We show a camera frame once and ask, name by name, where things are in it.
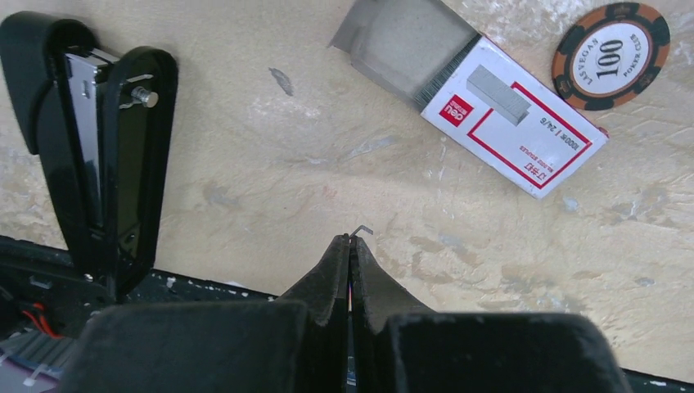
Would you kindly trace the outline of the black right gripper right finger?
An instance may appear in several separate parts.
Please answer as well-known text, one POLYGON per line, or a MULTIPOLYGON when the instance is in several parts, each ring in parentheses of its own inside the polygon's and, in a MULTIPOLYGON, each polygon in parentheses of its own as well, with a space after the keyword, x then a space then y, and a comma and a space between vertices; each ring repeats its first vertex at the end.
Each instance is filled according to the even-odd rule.
POLYGON ((360 392, 628 392, 606 338, 563 313, 435 312, 350 241, 360 392))

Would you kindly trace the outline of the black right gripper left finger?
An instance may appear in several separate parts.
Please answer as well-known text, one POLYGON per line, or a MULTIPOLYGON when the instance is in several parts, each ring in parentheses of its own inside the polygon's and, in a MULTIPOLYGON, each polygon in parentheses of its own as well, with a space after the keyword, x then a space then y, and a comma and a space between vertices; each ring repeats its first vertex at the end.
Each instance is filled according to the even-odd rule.
POLYGON ((121 305, 86 327, 61 392, 342 392, 349 237, 269 300, 121 305))

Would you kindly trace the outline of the bent metal staple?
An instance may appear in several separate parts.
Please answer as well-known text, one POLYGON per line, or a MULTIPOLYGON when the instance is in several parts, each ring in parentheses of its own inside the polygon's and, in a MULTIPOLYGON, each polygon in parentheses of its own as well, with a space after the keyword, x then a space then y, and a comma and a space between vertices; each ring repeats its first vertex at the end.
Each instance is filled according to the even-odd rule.
POLYGON ((372 235, 374 231, 365 225, 360 225, 349 235, 349 237, 357 237, 360 233, 372 235))

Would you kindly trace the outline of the red staple box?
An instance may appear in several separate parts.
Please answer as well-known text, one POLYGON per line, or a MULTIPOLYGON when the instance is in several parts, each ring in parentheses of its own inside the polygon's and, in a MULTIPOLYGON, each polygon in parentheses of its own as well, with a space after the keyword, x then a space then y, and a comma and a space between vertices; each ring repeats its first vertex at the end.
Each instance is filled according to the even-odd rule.
POLYGON ((608 140, 441 1, 357 1, 331 45, 532 197, 608 140))

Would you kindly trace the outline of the black stapler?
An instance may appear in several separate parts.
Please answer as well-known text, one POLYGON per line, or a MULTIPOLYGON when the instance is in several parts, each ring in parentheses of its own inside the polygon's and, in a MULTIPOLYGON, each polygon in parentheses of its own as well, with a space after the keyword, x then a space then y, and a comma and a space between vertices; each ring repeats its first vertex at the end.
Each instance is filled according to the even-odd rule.
POLYGON ((149 46, 112 55, 82 22, 35 11, 2 21, 1 61, 73 264, 125 296, 155 262, 178 63, 149 46))

